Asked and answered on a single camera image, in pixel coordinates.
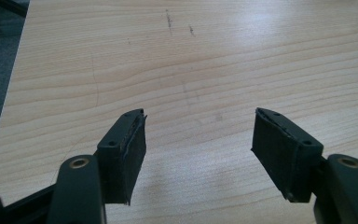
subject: black mechanical part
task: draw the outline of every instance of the black mechanical part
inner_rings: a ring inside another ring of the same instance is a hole
[[[125,113],[98,144],[106,203],[131,204],[131,195],[146,153],[143,109]]]
[[[285,199],[309,202],[310,169],[319,165],[324,146],[282,114],[255,113],[252,151]]]
[[[143,109],[125,113],[94,156],[62,164],[55,185],[7,207],[0,200],[0,224],[105,223],[106,203],[130,204],[146,153],[145,119]]]
[[[325,181],[343,223],[358,223],[358,159],[335,154],[327,159]]]
[[[95,157],[76,156],[61,165],[47,223],[106,223]]]
[[[291,203],[313,192],[318,224],[358,224],[358,160],[322,157],[323,145],[274,111],[257,108],[252,151]]]

